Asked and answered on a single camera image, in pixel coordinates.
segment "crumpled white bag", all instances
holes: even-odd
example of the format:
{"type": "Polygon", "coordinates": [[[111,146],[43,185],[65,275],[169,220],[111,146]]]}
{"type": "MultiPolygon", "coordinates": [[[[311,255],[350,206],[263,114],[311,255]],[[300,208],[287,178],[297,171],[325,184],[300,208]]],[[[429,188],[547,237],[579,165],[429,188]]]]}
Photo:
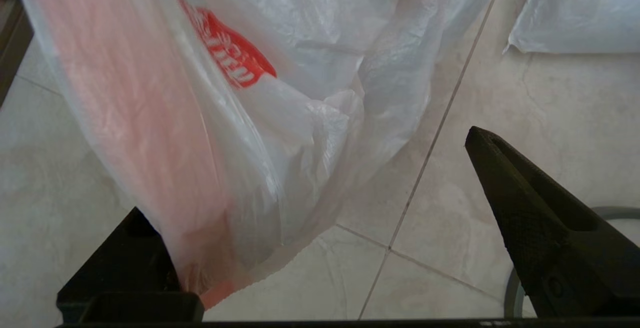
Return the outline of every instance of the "crumpled white bag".
{"type": "Polygon", "coordinates": [[[489,0],[24,1],[87,140],[211,306],[409,140],[489,0]]]}
{"type": "Polygon", "coordinates": [[[521,52],[640,52],[640,0],[526,0],[509,35],[521,52]]]}

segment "dark wooden edge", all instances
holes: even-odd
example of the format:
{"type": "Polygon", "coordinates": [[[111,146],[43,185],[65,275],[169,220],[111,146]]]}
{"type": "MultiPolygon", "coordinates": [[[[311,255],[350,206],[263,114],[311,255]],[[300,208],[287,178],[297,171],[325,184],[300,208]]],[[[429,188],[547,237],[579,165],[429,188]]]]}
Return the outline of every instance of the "dark wooden edge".
{"type": "Polygon", "coordinates": [[[0,106],[14,81],[20,63],[34,36],[26,11],[17,0],[3,27],[0,27],[0,106]]]}

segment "tile grout line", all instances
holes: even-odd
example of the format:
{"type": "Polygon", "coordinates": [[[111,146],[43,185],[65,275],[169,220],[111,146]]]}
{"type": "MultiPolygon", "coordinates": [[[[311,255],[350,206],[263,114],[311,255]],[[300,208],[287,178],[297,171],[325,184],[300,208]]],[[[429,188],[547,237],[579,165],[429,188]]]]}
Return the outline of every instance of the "tile grout line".
{"type": "Polygon", "coordinates": [[[491,294],[491,293],[489,293],[489,292],[483,291],[482,289],[480,289],[480,288],[478,288],[478,287],[474,287],[473,285],[471,285],[471,284],[469,284],[469,283],[465,282],[464,280],[460,280],[459,278],[452,277],[451,275],[446,274],[445,272],[440,271],[440,270],[438,270],[438,269],[436,269],[436,268],[434,268],[434,267],[432,267],[432,266],[430,266],[430,265],[428,265],[428,264],[424,264],[423,262],[420,262],[419,260],[416,260],[416,259],[414,259],[414,258],[411,258],[411,257],[409,257],[409,255],[406,255],[406,254],[403,254],[403,253],[397,252],[397,251],[395,251],[395,250],[393,250],[393,249],[391,249],[391,250],[390,250],[390,253],[393,253],[393,254],[397,255],[398,257],[400,257],[400,258],[403,258],[403,259],[409,260],[409,261],[410,261],[410,262],[412,262],[413,264],[416,264],[416,265],[420,266],[421,268],[427,269],[428,271],[431,271],[432,273],[435,273],[435,274],[437,274],[437,275],[440,275],[440,276],[442,276],[442,277],[444,277],[444,278],[447,278],[447,279],[449,279],[449,280],[454,280],[454,281],[455,281],[456,283],[458,283],[458,284],[462,284],[462,285],[464,285],[465,287],[468,287],[468,288],[470,288],[470,289],[471,289],[471,290],[473,290],[473,291],[476,291],[476,292],[478,292],[478,293],[480,293],[480,294],[482,294],[482,295],[486,295],[486,296],[488,296],[488,297],[489,297],[489,298],[491,298],[491,299],[494,299],[494,300],[496,300],[496,301],[499,301],[500,303],[503,303],[503,301],[501,300],[501,298],[498,298],[497,296],[494,296],[493,294],[491,294]]]}
{"type": "MultiPolygon", "coordinates": [[[[447,118],[447,115],[449,113],[451,105],[453,104],[453,99],[456,97],[456,93],[458,92],[458,89],[460,88],[460,83],[462,83],[462,77],[464,77],[464,74],[467,71],[467,66],[469,65],[469,62],[471,61],[471,56],[473,56],[473,53],[474,53],[474,50],[476,49],[476,45],[478,43],[478,40],[480,40],[480,35],[482,35],[482,31],[485,28],[485,23],[487,22],[487,19],[489,18],[489,14],[491,13],[491,9],[494,6],[494,1],[496,1],[496,0],[491,0],[489,2],[489,7],[487,8],[486,14],[484,15],[484,18],[482,19],[482,24],[480,24],[480,29],[478,29],[478,34],[477,34],[477,36],[475,37],[475,39],[473,41],[473,45],[471,45],[471,49],[469,50],[469,55],[466,57],[466,61],[464,62],[464,66],[462,67],[462,70],[460,72],[460,76],[457,79],[457,82],[455,84],[455,88],[453,89],[453,93],[451,94],[451,98],[448,101],[448,105],[446,106],[444,115],[442,116],[442,120],[440,121],[440,124],[438,126],[438,130],[436,130],[436,134],[433,137],[433,141],[431,142],[431,145],[429,147],[429,151],[427,152],[427,156],[425,157],[425,159],[424,159],[424,161],[422,163],[422,167],[420,168],[420,173],[418,174],[418,178],[416,179],[416,182],[413,185],[413,189],[411,190],[411,194],[409,195],[409,199],[407,200],[407,203],[404,206],[404,211],[402,211],[402,216],[400,216],[400,221],[398,221],[398,225],[396,225],[396,227],[395,227],[395,231],[393,232],[393,237],[391,237],[391,242],[389,243],[389,246],[386,247],[386,252],[384,253],[384,258],[382,258],[382,263],[380,264],[380,268],[377,270],[377,274],[375,274],[375,279],[373,280],[373,283],[371,284],[371,289],[368,291],[368,294],[366,295],[366,299],[364,301],[364,304],[362,305],[362,310],[360,311],[360,314],[358,315],[358,320],[362,319],[362,315],[364,314],[364,311],[366,310],[366,307],[369,304],[369,300],[371,299],[371,295],[373,294],[373,289],[375,289],[377,280],[378,280],[378,278],[380,278],[380,273],[382,273],[382,268],[385,266],[385,262],[387,261],[387,257],[389,257],[389,254],[391,253],[391,247],[393,246],[394,242],[396,241],[396,237],[398,236],[398,232],[400,231],[400,226],[402,225],[402,222],[405,219],[405,215],[407,214],[407,210],[409,209],[409,205],[411,203],[411,200],[413,199],[414,194],[416,193],[416,189],[418,188],[418,184],[420,183],[420,179],[423,177],[423,173],[425,172],[425,167],[427,166],[427,161],[429,160],[429,158],[430,158],[430,156],[432,154],[432,151],[434,150],[434,146],[435,146],[436,140],[438,140],[438,136],[439,136],[439,134],[440,134],[440,132],[442,130],[442,126],[444,125],[444,121],[447,118]]],[[[468,283],[464,283],[461,280],[460,280],[460,282],[463,283],[465,286],[472,287],[476,291],[480,291],[483,294],[487,294],[486,292],[481,291],[481,290],[477,289],[476,287],[473,287],[472,285],[470,285],[468,283]]]]}
{"type": "Polygon", "coordinates": [[[349,228],[347,228],[347,227],[345,227],[345,226],[343,226],[341,224],[336,223],[336,227],[341,228],[342,230],[345,230],[345,231],[347,231],[347,232],[349,232],[349,233],[351,233],[351,234],[353,234],[353,235],[355,235],[357,237],[365,239],[366,241],[368,241],[370,243],[373,243],[373,244],[379,246],[380,248],[384,248],[384,249],[388,249],[389,248],[388,246],[386,246],[386,245],[384,245],[382,243],[379,243],[379,242],[371,239],[370,237],[365,236],[364,234],[358,233],[355,230],[351,230],[351,229],[349,229],[349,228]]]}
{"type": "Polygon", "coordinates": [[[430,144],[429,147],[429,151],[427,152],[427,155],[424,159],[424,161],[422,162],[422,167],[420,168],[420,172],[418,173],[418,178],[415,180],[415,183],[413,185],[413,188],[411,189],[411,194],[409,194],[409,199],[407,199],[406,205],[404,206],[404,210],[402,211],[402,215],[400,216],[400,221],[398,221],[398,225],[395,226],[395,231],[393,232],[393,237],[391,238],[391,243],[389,243],[389,249],[391,249],[391,247],[394,245],[395,241],[396,241],[396,237],[398,236],[398,232],[400,232],[400,226],[402,226],[402,222],[405,220],[405,216],[407,215],[407,210],[409,210],[409,205],[411,204],[411,201],[414,198],[414,195],[416,194],[416,190],[418,190],[418,185],[420,184],[420,180],[423,177],[423,173],[425,172],[425,168],[427,166],[427,162],[429,161],[429,158],[432,156],[432,152],[434,151],[434,147],[436,145],[436,141],[438,141],[438,137],[440,136],[440,133],[442,131],[442,127],[444,125],[444,122],[447,118],[447,115],[449,114],[449,111],[451,109],[451,105],[453,105],[453,100],[456,97],[457,93],[458,93],[458,89],[460,88],[460,84],[462,83],[462,78],[465,76],[465,72],[467,71],[467,66],[469,65],[469,62],[471,61],[471,57],[474,54],[474,51],[476,50],[476,45],[478,44],[478,40],[480,40],[480,36],[482,35],[482,31],[485,29],[485,23],[487,22],[487,19],[489,18],[489,14],[491,13],[491,9],[494,6],[494,1],[496,0],[491,0],[489,2],[489,7],[487,8],[486,14],[484,15],[484,18],[482,19],[482,24],[480,24],[480,29],[478,29],[478,34],[475,36],[475,39],[473,41],[473,45],[471,45],[471,49],[469,50],[469,55],[466,57],[466,61],[464,62],[464,66],[462,66],[462,70],[460,72],[460,76],[457,78],[457,82],[455,83],[455,88],[453,88],[453,93],[451,93],[451,98],[448,101],[448,104],[446,105],[446,109],[444,111],[444,114],[442,115],[442,120],[440,121],[439,125],[438,125],[438,129],[436,130],[436,134],[433,136],[433,140],[430,144]]]}
{"type": "Polygon", "coordinates": [[[14,79],[15,79],[15,78],[23,79],[23,80],[24,80],[24,81],[26,81],[26,82],[29,82],[29,83],[31,83],[31,84],[34,84],[34,85],[35,85],[35,86],[37,86],[38,88],[45,89],[46,91],[48,91],[48,92],[49,92],[49,93],[51,93],[51,94],[58,95],[58,97],[63,97],[63,96],[62,96],[62,94],[58,93],[57,91],[53,91],[52,89],[47,88],[46,86],[44,86],[44,85],[42,85],[42,84],[38,84],[38,83],[36,83],[35,81],[33,81],[33,80],[29,79],[29,78],[23,77],[22,75],[18,75],[18,74],[16,74],[13,78],[14,78],[14,79]]]}

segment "tile floor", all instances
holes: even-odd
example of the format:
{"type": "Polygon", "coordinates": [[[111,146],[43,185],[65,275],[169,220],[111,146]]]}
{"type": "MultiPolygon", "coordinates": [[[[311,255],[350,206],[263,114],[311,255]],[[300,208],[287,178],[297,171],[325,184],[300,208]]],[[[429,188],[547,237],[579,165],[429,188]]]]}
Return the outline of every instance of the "tile floor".
{"type": "MultiPolygon", "coordinates": [[[[512,264],[464,150],[471,125],[587,205],[640,206],[640,55],[503,54],[524,2],[492,0],[438,64],[418,132],[335,227],[205,319],[502,316],[512,264]]],[[[131,204],[37,43],[0,109],[0,202],[0,324],[53,326],[55,293],[131,204]]],[[[640,242],[636,223],[616,226],[640,242]]]]}

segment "white plastic bag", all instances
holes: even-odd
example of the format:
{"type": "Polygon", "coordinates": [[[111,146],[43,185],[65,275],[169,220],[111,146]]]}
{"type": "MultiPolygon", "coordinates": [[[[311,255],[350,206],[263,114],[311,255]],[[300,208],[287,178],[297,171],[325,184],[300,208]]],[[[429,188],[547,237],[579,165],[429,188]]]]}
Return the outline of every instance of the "white plastic bag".
{"type": "Polygon", "coordinates": [[[509,44],[521,52],[640,52],[640,0],[526,0],[509,44]]]}
{"type": "Polygon", "coordinates": [[[211,306],[409,140],[489,0],[25,0],[94,150],[211,306]]]}

